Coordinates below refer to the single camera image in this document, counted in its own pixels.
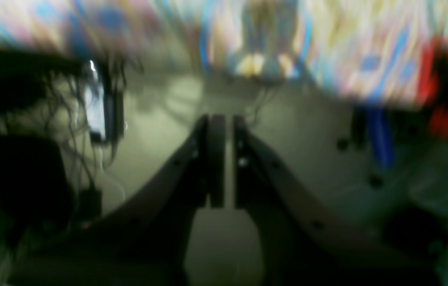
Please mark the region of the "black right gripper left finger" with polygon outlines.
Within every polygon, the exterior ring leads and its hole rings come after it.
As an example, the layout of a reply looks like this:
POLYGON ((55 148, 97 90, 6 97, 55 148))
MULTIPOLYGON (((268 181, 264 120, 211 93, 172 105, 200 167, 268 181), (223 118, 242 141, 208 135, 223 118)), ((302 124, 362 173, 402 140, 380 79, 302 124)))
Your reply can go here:
POLYGON ((18 262, 10 286, 187 285, 194 216, 224 206, 224 115, 201 116, 187 140, 121 207, 18 262))

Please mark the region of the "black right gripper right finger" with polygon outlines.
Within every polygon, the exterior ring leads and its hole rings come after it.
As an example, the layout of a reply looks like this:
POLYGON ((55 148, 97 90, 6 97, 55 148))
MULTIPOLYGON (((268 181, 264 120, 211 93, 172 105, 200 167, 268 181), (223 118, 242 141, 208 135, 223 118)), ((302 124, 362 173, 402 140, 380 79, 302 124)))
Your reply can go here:
POLYGON ((439 286, 430 262, 340 219, 241 116, 233 117, 235 204, 260 236, 265 286, 439 286))

